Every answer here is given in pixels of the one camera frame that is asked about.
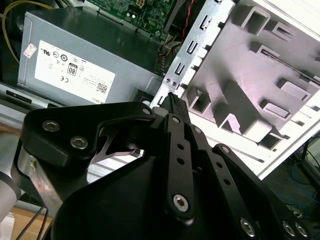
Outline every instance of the cable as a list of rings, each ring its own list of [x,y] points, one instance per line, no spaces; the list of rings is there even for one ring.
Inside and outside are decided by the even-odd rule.
[[[17,61],[17,63],[19,63],[19,59],[18,57],[15,55],[15,52],[10,44],[10,41],[9,41],[9,38],[8,38],[8,34],[7,34],[7,30],[6,30],[6,16],[8,14],[8,12],[13,9],[14,7],[18,6],[18,5],[21,5],[21,4],[34,4],[34,5],[38,5],[40,7],[43,7],[45,9],[54,9],[52,6],[49,6],[49,5],[46,5],[46,4],[43,4],[41,2],[36,2],[36,1],[29,1],[29,0],[18,0],[18,1],[14,1],[12,3],[10,3],[4,10],[3,12],[3,17],[2,17],[2,31],[3,31],[3,35],[4,35],[4,39],[5,39],[5,42],[10,50],[10,52],[12,53],[14,59]]]
[[[40,231],[38,233],[38,236],[36,237],[36,240],[40,240],[41,239],[41,235],[42,233],[44,232],[44,229],[45,229],[45,225],[46,225],[46,222],[47,222],[47,218],[48,218],[48,209],[45,211],[45,214],[44,214],[44,218],[43,218],[43,221],[42,221],[42,224],[41,224],[41,227],[40,227]]]
[[[313,157],[313,159],[315,160],[316,164],[318,164],[319,169],[320,169],[320,164],[319,164],[318,160],[312,155],[312,153],[309,150],[307,150],[307,152],[310,154],[311,157]]]
[[[50,228],[52,227],[53,223],[54,223],[54,220],[51,220],[49,226],[46,228],[46,230],[45,230],[45,232],[43,234],[42,240],[45,240],[47,235],[50,234]]]
[[[182,42],[185,40],[186,38],[186,30],[187,30],[187,27],[189,25],[189,18],[190,18],[190,15],[191,15],[191,8],[192,8],[192,5],[194,4],[195,0],[190,0],[190,4],[188,6],[188,13],[186,15],[186,19],[185,19],[185,25],[184,25],[184,29],[182,31]]]
[[[292,180],[298,184],[302,184],[302,185],[310,185],[311,184],[310,182],[300,182],[300,181],[296,180],[296,178],[294,177],[295,174],[294,174],[292,166],[290,167],[290,175],[291,175]]]
[[[28,228],[31,226],[31,224],[36,220],[36,218],[40,215],[41,211],[45,208],[45,206],[42,206],[39,211],[36,212],[36,214],[33,216],[33,218],[31,218],[31,220],[28,222],[28,224],[24,227],[24,229],[22,229],[22,231],[20,232],[20,234],[16,237],[15,240],[19,240],[22,238],[22,236],[26,233],[26,231],[28,230]]]

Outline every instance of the yellow cable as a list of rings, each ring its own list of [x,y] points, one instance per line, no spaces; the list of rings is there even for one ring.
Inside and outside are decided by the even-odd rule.
[[[18,6],[18,5],[21,5],[21,4],[35,4],[35,5],[38,5],[38,6],[41,6],[43,8],[46,8],[46,9],[54,9],[52,6],[49,6],[49,5],[46,5],[46,4],[43,4],[41,2],[36,2],[36,1],[29,1],[29,0],[18,0],[18,1],[14,1],[12,3],[10,3],[4,10],[3,12],[3,17],[2,17],[2,31],[3,31],[3,35],[4,35],[4,39],[5,39],[5,42],[10,50],[10,52],[12,53],[14,59],[17,61],[17,63],[19,63],[19,59],[17,58],[17,56],[15,55],[15,52],[10,44],[10,41],[9,41],[9,38],[8,38],[8,34],[7,34],[7,30],[6,30],[6,17],[7,17],[7,14],[8,12],[13,9],[14,7]]]

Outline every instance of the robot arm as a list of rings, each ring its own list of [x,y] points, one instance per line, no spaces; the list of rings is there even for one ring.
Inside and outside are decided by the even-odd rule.
[[[135,149],[144,156],[87,183],[92,162]],[[171,93],[154,111],[139,102],[32,111],[14,164],[55,216],[53,240],[311,239],[228,146],[209,146]]]

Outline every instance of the red wire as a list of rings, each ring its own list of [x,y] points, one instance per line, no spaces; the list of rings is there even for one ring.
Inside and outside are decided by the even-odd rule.
[[[186,19],[185,19],[185,26],[184,26],[184,29],[182,31],[182,42],[185,40],[185,37],[186,37],[186,30],[187,30],[187,27],[189,25],[189,17],[190,17],[190,14],[191,14],[191,8],[192,8],[192,5],[194,4],[195,0],[191,0],[189,6],[188,6],[188,13],[187,13],[187,16],[186,16]]]

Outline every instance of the wooden surface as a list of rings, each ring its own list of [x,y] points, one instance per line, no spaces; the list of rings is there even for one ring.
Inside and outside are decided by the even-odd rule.
[[[0,133],[9,133],[9,134],[20,135],[20,130],[19,129],[15,129],[15,128],[10,127],[10,126],[7,126],[5,124],[2,124],[0,122]]]
[[[17,236],[21,233],[22,229],[28,224],[28,222],[32,219],[32,217],[35,215],[35,213],[26,211],[20,208],[13,207],[10,211],[14,215],[14,225],[13,225],[13,232],[11,235],[11,239],[15,240]],[[22,240],[36,240],[41,224],[44,220],[43,215],[39,215],[36,220],[31,224],[31,226],[28,228],[28,230],[25,232]],[[47,227],[51,223],[52,218],[48,217],[46,220],[45,228],[43,230],[43,233],[46,231]]]

